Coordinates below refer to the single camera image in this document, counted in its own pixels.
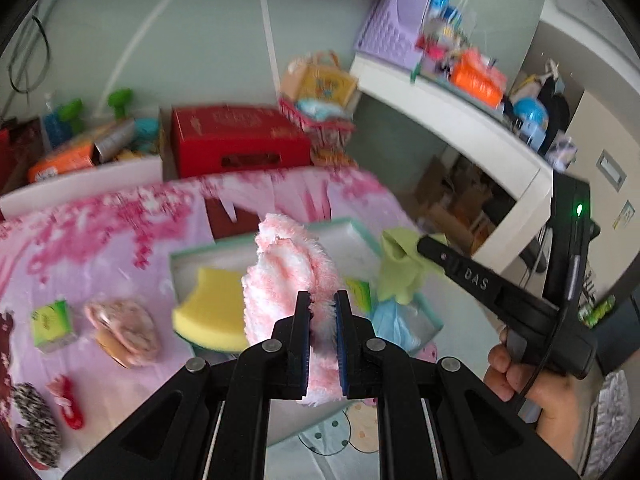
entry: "floral tablecloth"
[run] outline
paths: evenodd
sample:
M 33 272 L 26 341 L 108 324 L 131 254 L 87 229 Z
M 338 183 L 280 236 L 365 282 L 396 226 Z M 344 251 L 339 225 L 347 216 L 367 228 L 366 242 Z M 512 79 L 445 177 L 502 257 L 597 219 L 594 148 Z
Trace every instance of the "floral tablecloth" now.
M 81 456 L 132 413 L 191 356 L 172 332 L 175 306 L 170 253 L 212 241 L 204 199 L 219 198 L 257 213 L 287 214 L 300 222 L 357 218 L 376 237 L 387 228 L 412 227 L 395 197 L 365 171 L 302 168 L 206 176 L 138 187 L 36 212 L 0 224 L 0 423 L 18 417 L 12 383 L 30 382 L 44 394 L 68 374 L 84 408 L 86 427 L 59 420 L 60 468 L 38 472 L 61 478 Z M 48 355 L 31 341 L 30 313 L 65 298 L 76 314 L 95 296 L 140 298 L 163 344 L 158 364 L 135 371 L 116 365 L 76 316 L 79 339 Z

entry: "gray-green wall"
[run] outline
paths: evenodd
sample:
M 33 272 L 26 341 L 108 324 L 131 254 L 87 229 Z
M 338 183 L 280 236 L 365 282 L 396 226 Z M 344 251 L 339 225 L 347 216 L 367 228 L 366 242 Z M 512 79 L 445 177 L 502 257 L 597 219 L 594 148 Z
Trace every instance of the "gray-green wall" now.
M 266 0 L 277 70 L 281 73 L 294 56 L 328 48 L 348 67 L 372 1 Z M 474 39 L 513 78 L 543 0 L 469 1 L 479 16 Z M 113 88 L 135 90 L 136 108 L 273 103 L 264 10 L 260 0 L 60 0 L 47 25 L 53 55 L 49 74 L 29 101 L 15 99 L 10 114 L 39 114 L 44 93 L 56 91 L 63 100 L 81 97 L 90 114 L 105 115 L 108 109 L 100 98 L 110 80 Z M 143 23 L 150 23 L 145 34 L 140 33 Z M 0 105 L 10 91 L 10 50 L 0 59 Z M 44 59 L 40 43 L 30 63 L 31 82 Z M 371 99 L 363 100 L 356 123 L 350 153 L 394 191 L 412 190 L 431 157 L 445 147 L 430 132 Z

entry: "purple plastic storage basket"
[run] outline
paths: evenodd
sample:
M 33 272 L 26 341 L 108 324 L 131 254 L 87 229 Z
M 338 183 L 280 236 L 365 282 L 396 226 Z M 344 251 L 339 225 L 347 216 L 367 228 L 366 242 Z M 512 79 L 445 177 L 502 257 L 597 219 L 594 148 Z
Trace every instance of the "purple plastic storage basket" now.
M 413 70 L 422 58 L 415 43 L 431 0 L 378 0 L 362 28 L 355 49 Z

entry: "yellow bag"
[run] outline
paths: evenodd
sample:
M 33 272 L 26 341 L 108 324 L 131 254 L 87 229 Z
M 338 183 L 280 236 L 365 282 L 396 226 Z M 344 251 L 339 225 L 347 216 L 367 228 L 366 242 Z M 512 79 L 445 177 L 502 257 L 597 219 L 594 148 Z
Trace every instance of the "yellow bag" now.
M 292 102 L 313 98 L 345 107 L 357 84 L 356 78 L 340 68 L 338 56 L 330 50 L 291 61 L 282 78 L 280 92 Z

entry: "pink and white fuzzy towel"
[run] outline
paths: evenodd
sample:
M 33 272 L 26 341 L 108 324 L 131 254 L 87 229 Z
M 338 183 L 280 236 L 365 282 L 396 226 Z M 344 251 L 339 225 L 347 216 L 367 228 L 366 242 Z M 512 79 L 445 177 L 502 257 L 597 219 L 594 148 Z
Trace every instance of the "pink and white fuzzy towel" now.
M 244 333 L 250 345 L 293 316 L 300 290 L 311 295 L 309 384 L 305 404 L 342 398 L 335 345 L 334 294 L 342 280 L 318 240 L 291 218 L 268 214 L 255 237 L 258 263 L 242 278 Z

